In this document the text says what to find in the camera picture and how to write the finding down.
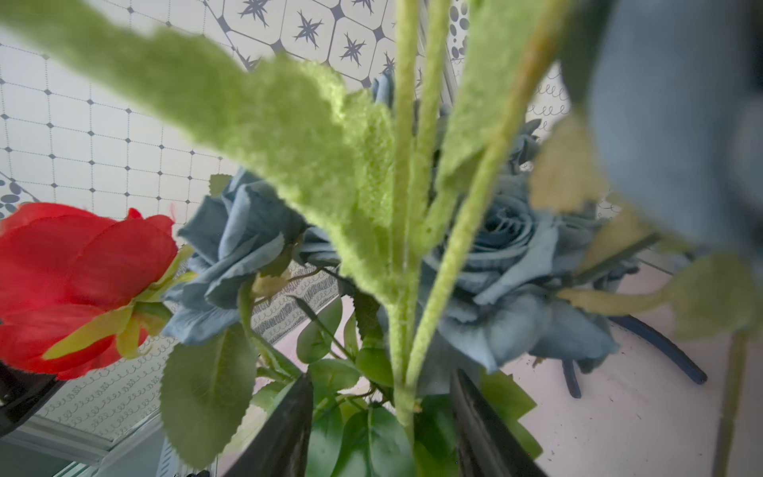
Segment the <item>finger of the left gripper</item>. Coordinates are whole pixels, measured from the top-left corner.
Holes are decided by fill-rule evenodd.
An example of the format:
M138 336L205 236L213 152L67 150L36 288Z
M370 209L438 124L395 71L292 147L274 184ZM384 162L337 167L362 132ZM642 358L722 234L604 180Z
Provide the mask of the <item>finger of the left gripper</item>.
M31 419L63 387L53 375L28 374L1 364L1 427L4 437Z

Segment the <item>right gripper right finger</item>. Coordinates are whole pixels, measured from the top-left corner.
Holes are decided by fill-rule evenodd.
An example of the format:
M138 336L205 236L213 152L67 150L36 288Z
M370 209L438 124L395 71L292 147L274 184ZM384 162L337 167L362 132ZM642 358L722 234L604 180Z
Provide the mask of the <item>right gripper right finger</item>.
M450 401L461 476L546 476L463 370L451 373Z

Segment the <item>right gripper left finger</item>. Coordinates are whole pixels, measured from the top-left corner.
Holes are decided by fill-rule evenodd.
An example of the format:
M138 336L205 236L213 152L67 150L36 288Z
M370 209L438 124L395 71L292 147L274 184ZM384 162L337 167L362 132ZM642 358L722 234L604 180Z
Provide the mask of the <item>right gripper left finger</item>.
M303 374L287 390L230 477L304 476L313 415L314 388Z

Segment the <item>yellow poppy spray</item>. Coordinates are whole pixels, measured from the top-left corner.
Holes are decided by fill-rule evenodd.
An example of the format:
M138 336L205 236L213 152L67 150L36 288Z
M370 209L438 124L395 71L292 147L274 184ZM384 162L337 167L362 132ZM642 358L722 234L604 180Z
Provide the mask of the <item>yellow poppy spray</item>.
M158 336L175 347L160 409L182 456L210 463L252 405L272 413L303 374L314 388L310 443L322 456L369 443L445 443L450 376L443 395L420 396L417 383L501 170L528 175L533 209L596 216L591 203L538 198L538 175L566 185L570 168L550 164L525 119L570 2L470 2L453 107L440 99L447 1L429 9L424 49L418 3L399 2L395 66L357 91L320 62L284 53L245 70L204 37L136 32L85 1L2 3L3 27L268 182L341 256L339 268L302 266L289 244L238 290L240 321L203 344L166 336L167 323ZM167 293L195 278L183 227L173 237L192 252L176 273L181 283L163 295L171 318L178 306ZM528 440L519 418L533 403L503 389L503 367L466 375Z

